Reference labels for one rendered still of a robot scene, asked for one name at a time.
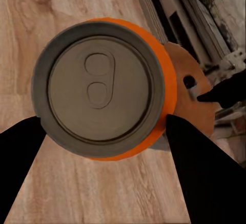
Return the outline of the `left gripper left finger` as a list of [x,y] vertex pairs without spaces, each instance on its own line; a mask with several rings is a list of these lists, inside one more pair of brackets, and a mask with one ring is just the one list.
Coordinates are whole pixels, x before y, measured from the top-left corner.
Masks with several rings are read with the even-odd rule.
[[0,134],[0,224],[4,224],[45,136],[37,116]]

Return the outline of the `can of soda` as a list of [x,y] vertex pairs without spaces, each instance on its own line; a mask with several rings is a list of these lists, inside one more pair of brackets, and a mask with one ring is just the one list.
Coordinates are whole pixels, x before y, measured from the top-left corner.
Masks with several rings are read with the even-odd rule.
[[177,101],[170,56],[148,31],[117,18],[65,29],[44,47],[31,79],[35,116],[65,150],[127,159],[166,130]]

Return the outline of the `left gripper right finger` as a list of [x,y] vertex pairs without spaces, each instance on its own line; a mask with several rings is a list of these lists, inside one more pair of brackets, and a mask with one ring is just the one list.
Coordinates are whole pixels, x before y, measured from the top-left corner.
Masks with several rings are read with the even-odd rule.
[[181,117],[165,132],[191,224],[246,224],[246,169]]

